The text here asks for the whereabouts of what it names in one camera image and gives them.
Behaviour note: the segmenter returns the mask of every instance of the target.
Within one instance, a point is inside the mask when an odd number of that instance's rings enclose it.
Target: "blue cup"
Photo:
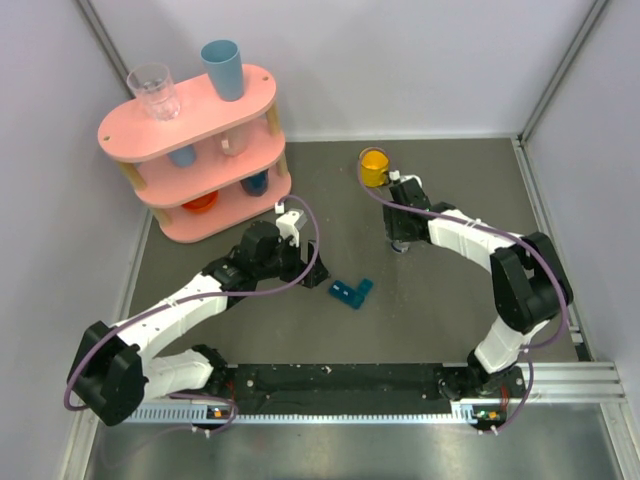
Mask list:
[[[227,102],[244,95],[240,50],[231,40],[216,40],[200,50],[200,58],[218,96]]]
[[[265,170],[251,177],[243,178],[240,180],[240,185],[252,197],[260,197],[269,188],[269,171]]]
[[[193,145],[187,145],[186,147],[179,148],[173,152],[169,152],[169,158],[176,167],[190,167],[193,162],[196,161],[196,149]]]

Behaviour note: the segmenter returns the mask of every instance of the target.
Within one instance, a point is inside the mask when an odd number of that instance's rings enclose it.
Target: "blue building block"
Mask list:
[[[343,282],[336,280],[329,288],[329,295],[337,298],[342,303],[346,303],[354,310],[358,310],[364,303],[364,299],[373,287],[373,282],[363,279],[358,285],[358,289],[354,290]]]
[[[372,288],[373,288],[373,282],[368,278],[363,278],[362,281],[360,282],[360,285],[358,285],[357,290],[359,294],[364,295],[366,297]]]

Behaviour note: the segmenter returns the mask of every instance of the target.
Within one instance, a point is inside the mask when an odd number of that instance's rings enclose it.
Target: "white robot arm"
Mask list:
[[[478,225],[486,224],[452,205],[431,205],[418,177],[401,176],[397,172],[391,172],[389,177],[394,203],[463,221],[454,223],[385,206],[385,227],[394,250],[406,251],[410,242],[427,241],[458,253],[492,276],[498,317],[486,338],[469,354],[468,378],[447,382],[447,391],[443,393],[457,399],[472,393],[470,390],[486,391],[516,363],[522,348],[559,312],[558,298],[546,275],[520,246],[478,230]],[[542,255],[558,278],[565,301],[571,303],[573,292],[549,238],[540,232],[526,237],[512,235],[522,238]]]
[[[149,315],[109,340],[91,359],[73,391],[110,426],[122,422],[143,400],[224,383],[226,362],[214,349],[198,345],[179,355],[163,358],[156,355],[200,322],[246,298],[228,297],[222,292],[246,291],[249,295],[260,280],[280,278],[291,282],[296,279],[307,267],[300,258],[300,229],[305,223],[304,212],[291,209],[281,215],[275,225],[265,221],[251,224],[240,244],[228,255],[211,262],[187,285],[147,310],[165,306],[163,311]],[[309,242],[308,259],[314,248],[313,242]],[[318,256],[300,283],[312,288],[328,276]],[[179,302],[194,295],[203,295],[203,298]],[[111,328],[102,322],[89,327],[71,372],[112,328],[127,321]]]

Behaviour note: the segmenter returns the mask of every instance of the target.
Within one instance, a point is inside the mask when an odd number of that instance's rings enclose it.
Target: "orange cup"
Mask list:
[[[201,197],[196,198],[195,200],[191,200],[182,205],[182,208],[191,212],[191,213],[205,213],[211,210],[211,208],[218,201],[218,192],[211,192],[203,195]]]

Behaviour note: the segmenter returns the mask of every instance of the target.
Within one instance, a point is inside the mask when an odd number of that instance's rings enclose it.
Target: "pink shelf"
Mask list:
[[[136,194],[152,207],[177,207],[275,164],[284,152],[284,135],[272,136],[261,118],[252,120],[246,128],[251,129],[249,146],[235,157],[224,155],[219,142],[211,137],[194,145],[197,158],[190,167],[176,167],[166,155],[143,163],[138,171],[147,187],[136,190]]]
[[[221,100],[209,77],[200,75],[176,85],[181,109],[173,120],[152,119],[136,100],[116,107],[100,124],[100,146],[120,162],[145,162],[262,115],[275,101],[276,82],[264,68],[243,68],[240,100]]]
[[[234,183],[220,190],[217,203],[206,213],[193,214],[181,207],[167,210],[171,223],[161,228],[176,242],[197,242],[272,209],[290,191],[291,176],[281,177],[272,167],[269,169],[269,189],[261,197],[247,195],[240,183]]]

